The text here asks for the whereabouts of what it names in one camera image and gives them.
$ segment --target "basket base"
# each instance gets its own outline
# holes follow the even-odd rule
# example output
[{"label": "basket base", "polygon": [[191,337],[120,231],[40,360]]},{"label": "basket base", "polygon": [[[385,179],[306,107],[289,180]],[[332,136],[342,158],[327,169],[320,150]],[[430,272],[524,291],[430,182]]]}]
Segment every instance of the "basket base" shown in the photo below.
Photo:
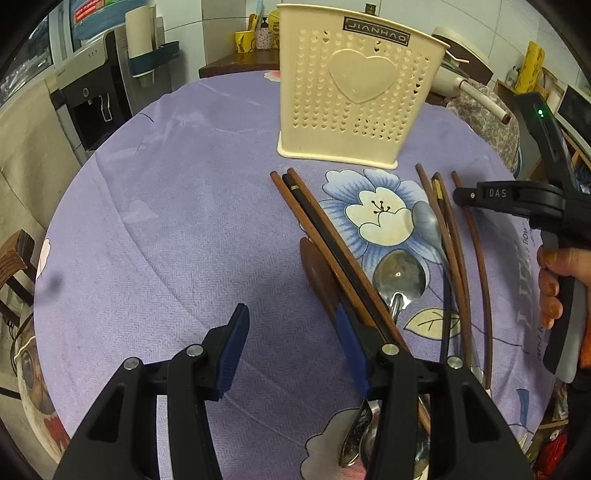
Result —
[{"label": "basket base", "polygon": [[285,158],[302,158],[304,160],[325,160],[335,161],[340,163],[354,163],[357,165],[367,165],[368,167],[385,168],[387,170],[394,170],[398,167],[398,160],[394,160],[391,163],[379,162],[367,160],[365,158],[350,158],[350,157],[338,157],[336,155],[319,155],[318,153],[305,153],[305,152],[289,152],[283,148],[281,143],[281,131],[279,131],[279,141],[277,142],[277,153]]}]

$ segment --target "red label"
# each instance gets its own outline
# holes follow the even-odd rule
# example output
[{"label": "red label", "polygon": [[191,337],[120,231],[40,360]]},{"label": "red label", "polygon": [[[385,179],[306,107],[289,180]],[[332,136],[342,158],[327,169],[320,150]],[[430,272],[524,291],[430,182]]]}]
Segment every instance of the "red label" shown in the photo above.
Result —
[{"label": "red label", "polygon": [[88,0],[81,6],[76,8],[74,12],[74,22],[79,23],[89,15],[92,15],[97,10],[105,6],[105,0]]}]

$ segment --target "blue gripper pad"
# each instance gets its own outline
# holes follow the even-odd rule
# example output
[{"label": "blue gripper pad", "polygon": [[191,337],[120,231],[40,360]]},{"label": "blue gripper pad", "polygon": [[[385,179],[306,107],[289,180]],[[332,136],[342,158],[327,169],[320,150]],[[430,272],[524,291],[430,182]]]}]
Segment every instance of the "blue gripper pad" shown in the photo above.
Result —
[{"label": "blue gripper pad", "polygon": [[218,391],[220,398],[232,386],[250,324],[248,307],[239,303],[226,326],[226,328],[230,328],[230,333],[217,361],[217,380],[214,388]]},{"label": "blue gripper pad", "polygon": [[339,334],[345,357],[347,357],[355,388],[362,398],[367,398],[371,388],[368,377],[368,359],[342,305],[336,309],[336,331]]}]

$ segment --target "yellow mug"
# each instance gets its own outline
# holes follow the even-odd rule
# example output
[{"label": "yellow mug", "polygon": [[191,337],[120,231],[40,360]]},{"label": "yellow mug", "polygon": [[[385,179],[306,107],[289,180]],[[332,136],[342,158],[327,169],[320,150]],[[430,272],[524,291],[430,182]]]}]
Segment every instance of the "yellow mug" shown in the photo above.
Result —
[{"label": "yellow mug", "polygon": [[246,30],[234,33],[234,46],[238,53],[248,53],[256,50],[256,32]]}]

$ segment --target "round table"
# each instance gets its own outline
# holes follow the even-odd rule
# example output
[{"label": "round table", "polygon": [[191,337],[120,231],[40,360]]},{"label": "round table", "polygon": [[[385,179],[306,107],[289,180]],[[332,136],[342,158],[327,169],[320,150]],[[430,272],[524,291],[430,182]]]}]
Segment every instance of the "round table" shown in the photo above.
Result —
[{"label": "round table", "polygon": [[[395,171],[282,158],[279,92],[276,76],[263,72],[185,85],[115,132],[68,188],[47,232],[35,329],[47,386],[70,435],[125,358],[171,358],[225,324],[243,302],[251,330],[232,389],[207,405],[225,480],[362,475],[336,463],[360,399],[306,281],[298,249],[304,233],[273,185],[272,170],[300,173],[370,278],[394,248],[421,261],[428,289],[398,325],[415,356],[438,359],[441,268],[414,232],[401,233],[405,217],[397,210],[425,199],[417,162],[429,175],[441,171],[449,191],[452,170],[467,185],[509,180],[509,171],[464,122],[426,104]],[[373,201],[384,202],[383,209],[375,210]],[[396,214],[380,217],[388,205]],[[480,282],[461,210],[456,215],[482,361]],[[545,332],[537,327],[540,239],[524,220],[475,215],[491,286],[492,398],[527,443],[553,385],[541,364]],[[458,333],[456,320],[455,350]],[[158,415],[166,479],[164,401]]]}]

